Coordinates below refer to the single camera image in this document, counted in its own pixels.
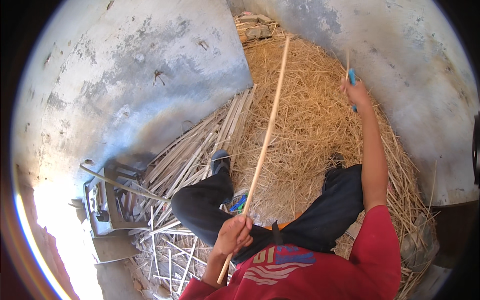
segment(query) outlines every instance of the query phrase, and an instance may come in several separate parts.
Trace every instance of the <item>blue tool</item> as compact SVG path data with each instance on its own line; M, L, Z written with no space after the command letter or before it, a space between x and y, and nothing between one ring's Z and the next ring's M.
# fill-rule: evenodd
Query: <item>blue tool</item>
M355 85L355 71L353 69L348 70L348 76L350 77L350 83L352 85ZM354 112L357 112L357 106L354 105L352 106L352 109Z
M247 200L247 194L244 194L244 195L241 197L240 201L238 201L237 203L235 203L235 204L230 208L230 211L232 212L232 211L234 211L234 210L239 209L239 207L240 207L242 204L244 204L246 200Z

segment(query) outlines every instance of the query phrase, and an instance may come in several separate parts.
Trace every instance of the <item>wooden stick pile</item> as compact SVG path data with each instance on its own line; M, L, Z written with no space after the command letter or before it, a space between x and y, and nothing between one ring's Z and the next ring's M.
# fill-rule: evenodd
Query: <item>wooden stick pile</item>
M235 95L160 152L150 162L142 188L171 199L182 187L211 175L211 157L221 148L233 154L233 166L238 154L234 145L242 136L255 89L256 84ZM129 232L136 237L136 247L142 253L132 258L128 267L137 274L135 280L142 283L139 290L146 299L159 295L160 287L167 287L176 299L190 278L201 277L211 248L182 227L164 201L143 201L140 216L149 218L150 227Z

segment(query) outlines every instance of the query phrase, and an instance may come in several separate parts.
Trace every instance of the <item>black belt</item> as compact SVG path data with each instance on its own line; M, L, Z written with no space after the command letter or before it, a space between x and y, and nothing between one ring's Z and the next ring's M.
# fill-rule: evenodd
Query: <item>black belt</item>
M278 220L272 224L272 233L273 233L273 243L277 246L283 245L282 234L280 233L280 229L278 229Z

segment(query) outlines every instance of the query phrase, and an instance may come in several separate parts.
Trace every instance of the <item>right hand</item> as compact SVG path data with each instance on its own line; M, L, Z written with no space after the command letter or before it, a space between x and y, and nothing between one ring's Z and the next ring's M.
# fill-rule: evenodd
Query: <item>right hand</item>
M250 246L253 242L250 235L252 226L252 219L243 215L228 219L218 232L212 252L217 255L235 255L242 247Z
M340 91L346 91L348 103L352 106L356 105L359 113L365 110L365 108L372 106L363 82L357 81L355 85L352 85L349 81L346 81L345 78L342 78L341 83Z

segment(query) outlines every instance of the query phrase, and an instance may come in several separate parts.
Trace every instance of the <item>shoe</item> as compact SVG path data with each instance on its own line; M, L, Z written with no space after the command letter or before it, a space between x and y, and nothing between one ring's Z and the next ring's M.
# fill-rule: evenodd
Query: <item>shoe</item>
M212 162L210 168L212 169L212 174L218 174L219 172L225 172L230 175L230 158L228 157L228 152L220 149L213 153Z
M345 166L343 165L343 155L341 155L338 152L334 152L330 156L330 163L328 164L327 170L325 171L325 174L327 174L329 171L333 169L343 169Z

